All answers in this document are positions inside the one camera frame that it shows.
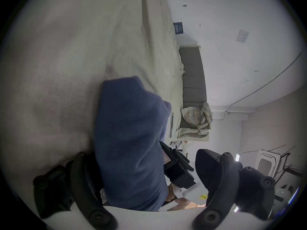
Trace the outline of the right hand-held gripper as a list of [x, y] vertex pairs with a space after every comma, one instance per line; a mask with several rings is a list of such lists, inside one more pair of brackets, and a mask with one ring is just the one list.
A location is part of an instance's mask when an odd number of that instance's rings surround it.
[[164, 171], [174, 166], [177, 161], [184, 167], [176, 176], [171, 176], [168, 181], [173, 184], [174, 194], [177, 198], [184, 198], [196, 205], [206, 205], [208, 200], [208, 189], [201, 182], [196, 169], [195, 162], [190, 162], [176, 148], [171, 149], [164, 142], [159, 141], [164, 158]]

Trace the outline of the person's right hand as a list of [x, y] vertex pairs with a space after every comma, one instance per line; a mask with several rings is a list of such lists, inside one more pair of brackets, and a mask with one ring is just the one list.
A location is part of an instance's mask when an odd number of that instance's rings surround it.
[[191, 201], [187, 200], [186, 198], [178, 198], [175, 196], [174, 191], [173, 191], [173, 184], [171, 183], [168, 186], [168, 195], [165, 201], [170, 202], [170, 201], [175, 201], [177, 205], [174, 207], [168, 209], [167, 211], [176, 211], [176, 210], [183, 210], [187, 209], [188, 205], [190, 204]]

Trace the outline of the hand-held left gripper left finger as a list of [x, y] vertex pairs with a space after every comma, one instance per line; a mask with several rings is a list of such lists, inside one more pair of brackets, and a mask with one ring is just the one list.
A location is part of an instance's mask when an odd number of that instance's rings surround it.
[[35, 205], [41, 219], [70, 210], [76, 203], [94, 229], [116, 230], [117, 220], [104, 207], [104, 187], [94, 152], [80, 152], [66, 166], [56, 166], [33, 180]]

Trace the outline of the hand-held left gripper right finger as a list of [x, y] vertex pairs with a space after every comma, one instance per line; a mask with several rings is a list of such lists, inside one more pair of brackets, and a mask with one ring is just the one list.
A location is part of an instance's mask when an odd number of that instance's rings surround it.
[[260, 220], [272, 212], [275, 180], [252, 167], [236, 162], [231, 153], [222, 155], [199, 149], [195, 169], [208, 190], [206, 208], [194, 219], [194, 230], [214, 230], [225, 220], [232, 206]]

